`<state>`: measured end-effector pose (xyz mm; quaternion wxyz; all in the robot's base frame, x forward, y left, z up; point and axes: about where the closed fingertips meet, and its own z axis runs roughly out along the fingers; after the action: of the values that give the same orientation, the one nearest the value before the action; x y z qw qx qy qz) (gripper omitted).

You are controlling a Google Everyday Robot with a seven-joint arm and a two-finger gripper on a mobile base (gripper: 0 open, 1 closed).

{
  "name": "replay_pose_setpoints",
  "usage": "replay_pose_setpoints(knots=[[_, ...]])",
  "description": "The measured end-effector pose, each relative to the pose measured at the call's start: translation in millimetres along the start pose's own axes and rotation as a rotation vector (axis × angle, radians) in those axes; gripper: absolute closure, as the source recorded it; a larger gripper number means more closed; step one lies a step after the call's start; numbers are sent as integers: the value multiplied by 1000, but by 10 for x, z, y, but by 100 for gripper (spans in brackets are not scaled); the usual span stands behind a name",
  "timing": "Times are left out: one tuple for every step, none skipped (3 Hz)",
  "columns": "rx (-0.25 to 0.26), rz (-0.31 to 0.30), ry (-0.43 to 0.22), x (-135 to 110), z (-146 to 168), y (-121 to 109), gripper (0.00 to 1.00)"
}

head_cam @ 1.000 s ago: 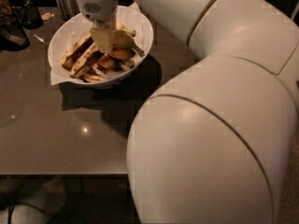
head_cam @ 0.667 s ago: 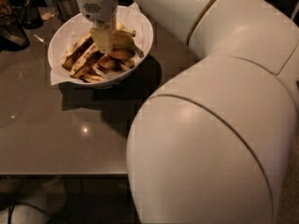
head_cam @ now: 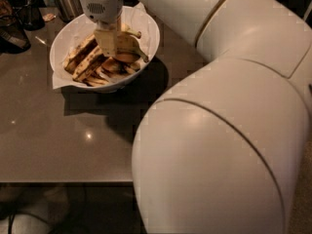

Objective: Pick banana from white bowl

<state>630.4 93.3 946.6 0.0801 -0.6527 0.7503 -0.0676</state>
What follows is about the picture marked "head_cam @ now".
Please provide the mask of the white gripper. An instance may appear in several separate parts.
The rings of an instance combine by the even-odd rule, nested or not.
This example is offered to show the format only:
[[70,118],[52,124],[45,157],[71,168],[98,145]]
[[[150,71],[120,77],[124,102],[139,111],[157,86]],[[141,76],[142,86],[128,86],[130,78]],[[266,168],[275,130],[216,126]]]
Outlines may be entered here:
[[97,22],[97,44],[106,57],[117,54],[117,33],[121,32],[123,0],[80,0],[84,14]]

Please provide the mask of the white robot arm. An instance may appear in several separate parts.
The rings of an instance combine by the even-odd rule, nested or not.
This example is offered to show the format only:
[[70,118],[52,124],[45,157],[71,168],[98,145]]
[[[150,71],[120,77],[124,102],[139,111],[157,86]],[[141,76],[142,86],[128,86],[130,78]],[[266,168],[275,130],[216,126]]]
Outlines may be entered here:
[[139,0],[206,65],[162,94],[133,145],[148,234],[287,234],[311,129],[311,30],[275,0]]

